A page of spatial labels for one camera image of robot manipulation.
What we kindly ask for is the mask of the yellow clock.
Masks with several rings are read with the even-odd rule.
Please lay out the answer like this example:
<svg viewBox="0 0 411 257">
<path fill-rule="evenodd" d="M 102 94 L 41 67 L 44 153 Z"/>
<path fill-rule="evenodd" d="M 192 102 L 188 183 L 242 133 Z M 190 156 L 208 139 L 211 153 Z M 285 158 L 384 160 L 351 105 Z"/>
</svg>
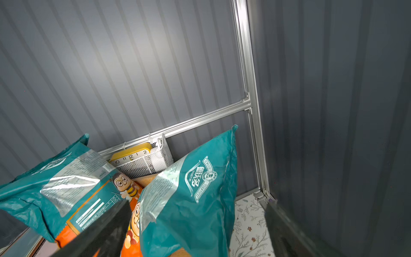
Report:
<svg viewBox="0 0 411 257">
<path fill-rule="evenodd" d="M 109 161 L 114 167 L 134 161 L 150 154 L 152 145 L 148 142 L 114 153 Z"/>
</svg>

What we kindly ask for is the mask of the white mesh wall basket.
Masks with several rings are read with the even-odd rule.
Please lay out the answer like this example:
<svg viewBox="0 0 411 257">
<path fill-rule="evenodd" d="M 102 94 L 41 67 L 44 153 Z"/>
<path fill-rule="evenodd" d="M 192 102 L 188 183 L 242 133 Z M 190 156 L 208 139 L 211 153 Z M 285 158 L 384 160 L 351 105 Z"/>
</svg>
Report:
<svg viewBox="0 0 411 257">
<path fill-rule="evenodd" d="M 164 171 L 174 163 L 164 136 L 158 137 L 155 141 L 148 143 L 152 145 L 150 154 L 115 168 L 129 178 L 136 179 Z"/>
</svg>

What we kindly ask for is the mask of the aluminium frame rails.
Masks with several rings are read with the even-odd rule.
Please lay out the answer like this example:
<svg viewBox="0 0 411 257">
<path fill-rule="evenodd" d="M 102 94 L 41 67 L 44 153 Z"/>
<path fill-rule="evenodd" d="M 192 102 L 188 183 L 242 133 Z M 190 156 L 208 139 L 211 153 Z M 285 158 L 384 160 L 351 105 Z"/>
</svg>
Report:
<svg viewBox="0 0 411 257">
<path fill-rule="evenodd" d="M 242 199 L 243 197 L 254 193 L 259 196 L 259 199 L 266 198 L 268 201 L 276 201 L 275 197 L 270 193 L 267 160 L 264 151 L 261 113 L 258 100 L 258 89 L 256 86 L 255 67 L 253 64 L 247 2 L 230 1 L 230 7 L 231 13 L 233 14 L 235 42 L 237 43 L 240 74 L 243 82 L 245 97 L 240 101 L 226 107 L 222 107 L 209 113 L 194 117 L 190 120 L 165 127 L 155 132 L 150 132 L 147 135 L 123 142 L 119 145 L 99 151 L 98 153 L 102 157 L 109 159 L 115 152 L 122 151 L 143 142 L 148 142 L 151 139 L 157 139 L 160 137 L 171 138 L 221 120 L 225 117 L 229 117 L 238 112 L 248 111 L 255 171 L 258 177 L 258 187 L 238 196 L 237 199 Z"/>
</svg>

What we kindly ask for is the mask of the floral table mat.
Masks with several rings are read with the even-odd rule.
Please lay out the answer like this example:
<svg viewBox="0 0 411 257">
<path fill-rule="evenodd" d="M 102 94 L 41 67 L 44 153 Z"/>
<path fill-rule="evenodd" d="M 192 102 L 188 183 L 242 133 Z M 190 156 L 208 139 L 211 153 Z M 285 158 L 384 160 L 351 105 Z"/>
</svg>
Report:
<svg viewBox="0 0 411 257">
<path fill-rule="evenodd" d="M 230 257 L 274 257 L 262 197 L 253 193 L 235 202 Z"/>
</svg>

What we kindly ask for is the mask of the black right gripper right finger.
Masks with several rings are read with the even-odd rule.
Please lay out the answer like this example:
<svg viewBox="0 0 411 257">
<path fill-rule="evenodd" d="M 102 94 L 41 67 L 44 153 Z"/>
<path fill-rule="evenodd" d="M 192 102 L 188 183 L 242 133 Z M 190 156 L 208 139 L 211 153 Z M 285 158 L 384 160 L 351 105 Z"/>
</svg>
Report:
<svg viewBox="0 0 411 257">
<path fill-rule="evenodd" d="M 332 257 L 334 249 L 305 232 L 279 204 L 269 200 L 265 220 L 277 257 Z"/>
</svg>

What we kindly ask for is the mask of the teal fertilizer bag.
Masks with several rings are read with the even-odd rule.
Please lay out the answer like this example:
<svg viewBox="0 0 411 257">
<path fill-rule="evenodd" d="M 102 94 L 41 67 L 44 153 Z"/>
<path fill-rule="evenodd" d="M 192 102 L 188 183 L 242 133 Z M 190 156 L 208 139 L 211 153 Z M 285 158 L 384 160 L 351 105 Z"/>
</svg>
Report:
<svg viewBox="0 0 411 257">
<path fill-rule="evenodd" d="M 126 200 L 132 211 L 121 250 L 142 255 L 138 199 L 142 187 L 88 146 L 85 134 L 58 155 L 1 186 L 1 210 L 64 247 L 112 207 Z"/>
<path fill-rule="evenodd" d="M 139 199 L 145 257 L 184 249 L 193 257 L 226 257 L 234 226 L 237 126 L 160 172 Z"/>
</svg>

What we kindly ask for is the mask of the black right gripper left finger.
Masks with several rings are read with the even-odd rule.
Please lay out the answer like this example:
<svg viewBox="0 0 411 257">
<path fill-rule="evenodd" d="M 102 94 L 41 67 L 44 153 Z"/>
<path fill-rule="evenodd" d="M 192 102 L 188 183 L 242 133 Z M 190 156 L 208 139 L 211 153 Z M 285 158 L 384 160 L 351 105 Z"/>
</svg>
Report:
<svg viewBox="0 0 411 257">
<path fill-rule="evenodd" d="M 128 201 L 117 202 L 54 257 L 119 257 L 131 209 Z"/>
</svg>

